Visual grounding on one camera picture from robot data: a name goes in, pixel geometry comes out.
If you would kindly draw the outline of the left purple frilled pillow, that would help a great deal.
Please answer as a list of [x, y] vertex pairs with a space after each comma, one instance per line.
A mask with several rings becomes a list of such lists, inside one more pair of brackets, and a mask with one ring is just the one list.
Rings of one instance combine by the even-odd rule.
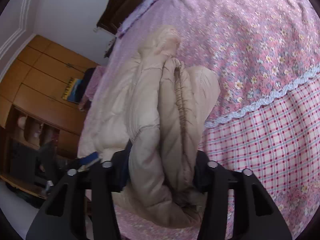
[[191, 0], [144, 0], [121, 24], [116, 38], [137, 38], [146, 35], [163, 24], [181, 29], [188, 16], [194, 12]]

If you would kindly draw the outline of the pink cloth covered stool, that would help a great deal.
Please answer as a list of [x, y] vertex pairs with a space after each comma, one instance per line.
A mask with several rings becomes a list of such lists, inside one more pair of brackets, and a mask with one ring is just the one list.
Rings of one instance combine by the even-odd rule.
[[106, 66], [97, 66], [95, 67], [95, 71], [91, 77], [91, 80], [85, 90], [84, 96], [79, 102], [79, 110], [82, 112], [86, 112], [89, 110], [91, 103], [93, 101], [94, 95], [99, 86], [99, 82], [101, 81], [104, 73], [106, 71]]

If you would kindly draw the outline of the dark wooden headboard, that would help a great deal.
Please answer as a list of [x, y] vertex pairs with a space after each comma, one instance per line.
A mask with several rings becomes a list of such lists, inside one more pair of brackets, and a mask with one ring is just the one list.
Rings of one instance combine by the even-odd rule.
[[112, 34], [116, 34], [123, 21], [143, 1], [144, 0], [109, 0], [97, 26]]

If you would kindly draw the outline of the dark bedside table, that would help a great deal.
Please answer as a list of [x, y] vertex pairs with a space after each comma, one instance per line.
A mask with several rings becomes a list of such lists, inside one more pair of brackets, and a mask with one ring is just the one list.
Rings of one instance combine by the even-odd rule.
[[113, 51], [113, 48], [114, 48], [114, 45], [116, 44], [116, 41], [117, 41], [117, 37], [115, 36], [114, 38], [112, 38], [112, 40], [108, 43], [107, 45], [107, 48], [106, 48], [106, 51], [104, 53], [104, 58], [109, 58], [112, 51]]

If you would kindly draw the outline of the blue yellow book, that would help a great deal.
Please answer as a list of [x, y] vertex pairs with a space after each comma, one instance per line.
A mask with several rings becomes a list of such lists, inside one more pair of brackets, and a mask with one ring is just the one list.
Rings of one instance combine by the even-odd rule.
[[78, 86], [81, 84], [81, 81], [81, 79], [71, 77], [61, 98], [68, 102], [79, 103], [80, 101], [77, 99], [76, 91], [78, 90]]

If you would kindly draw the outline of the black clothes pile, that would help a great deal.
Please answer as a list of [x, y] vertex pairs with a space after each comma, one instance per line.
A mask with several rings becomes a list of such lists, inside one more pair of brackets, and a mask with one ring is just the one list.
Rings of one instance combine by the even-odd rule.
[[85, 90], [91, 80], [91, 77], [95, 71], [95, 68], [89, 68], [85, 71], [84, 76], [77, 86], [77, 89], [75, 91], [75, 101], [76, 103], [79, 103], [84, 96]]

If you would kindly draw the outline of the beige puffer jacket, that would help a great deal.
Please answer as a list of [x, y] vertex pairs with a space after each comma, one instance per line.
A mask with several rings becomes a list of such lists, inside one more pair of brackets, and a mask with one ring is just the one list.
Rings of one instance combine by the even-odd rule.
[[131, 143], [129, 183], [114, 202], [166, 228], [201, 222], [206, 199], [193, 187], [194, 168], [220, 94], [212, 70], [176, 59], [179, 45], [172, 26], [149, 35], [96, 93], [78, 146], [78, 157], [110, 160]]

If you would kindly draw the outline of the orange wooden wardrobe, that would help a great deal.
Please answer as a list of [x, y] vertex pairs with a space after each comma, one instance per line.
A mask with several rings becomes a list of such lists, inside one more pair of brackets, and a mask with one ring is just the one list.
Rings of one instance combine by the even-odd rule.
[[57, 160], [76, 157], [85, 113], [67, 101], [71, 79], [96, 63], [36, 35], [19, 52], [1, 81], [1, 180], [45, 198], [46, 175], [39, 151], [55, 144]]

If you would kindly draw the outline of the pink floral bedspread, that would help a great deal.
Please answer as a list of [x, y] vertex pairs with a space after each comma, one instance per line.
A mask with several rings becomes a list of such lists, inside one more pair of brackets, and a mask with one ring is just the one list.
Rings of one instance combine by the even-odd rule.
[[[297, 239], [319, 208], [319, 16], [309, 0], [191, 0], [191, 6], [181, 29], [163, 24], [146, 37], [117, 39], [96, 93], [149, 35], [174, 27], [176, 59], [212, 70], [220, 86], [198, 151], [226, 169], [252, 170]], [[166, 228], [116, 207], [130, 239], [195, 239], [203, 220]]]

